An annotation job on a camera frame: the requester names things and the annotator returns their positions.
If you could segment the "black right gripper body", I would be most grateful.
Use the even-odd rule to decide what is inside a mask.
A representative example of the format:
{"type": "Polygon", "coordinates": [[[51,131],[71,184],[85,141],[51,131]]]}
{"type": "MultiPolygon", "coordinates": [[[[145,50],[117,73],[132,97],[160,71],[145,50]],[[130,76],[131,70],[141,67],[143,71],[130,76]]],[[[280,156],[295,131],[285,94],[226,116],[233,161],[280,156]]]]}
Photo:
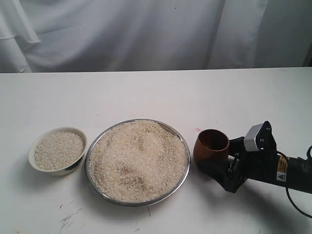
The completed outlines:
{"type": "Polygon", "coordinates": [[[252,179],[280,187],[286,186],[286,179],[277,179],[277,166],[280,156],[277,153],[276,141],[272,134],[272,126],[268,121],[262,123],[256,142],[260,148],[257,152],[230,155],[234,164],[228,170],[227,192],[235,193],[247,180],[252,179]]]}

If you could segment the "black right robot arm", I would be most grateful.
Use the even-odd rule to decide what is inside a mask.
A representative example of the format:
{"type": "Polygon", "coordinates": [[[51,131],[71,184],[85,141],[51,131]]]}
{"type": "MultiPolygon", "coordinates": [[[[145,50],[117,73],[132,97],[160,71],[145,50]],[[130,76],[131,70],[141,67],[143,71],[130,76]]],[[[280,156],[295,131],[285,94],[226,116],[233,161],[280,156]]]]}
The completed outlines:
{"type": "Polygon", "coordinates": [[[202,173],[230,193],[247,179],[312,192],[312,157],[283,157],[268,121],[236,139],[228,139],[219,130],[204,130],[196,139],[193,158],[202,173]]]}

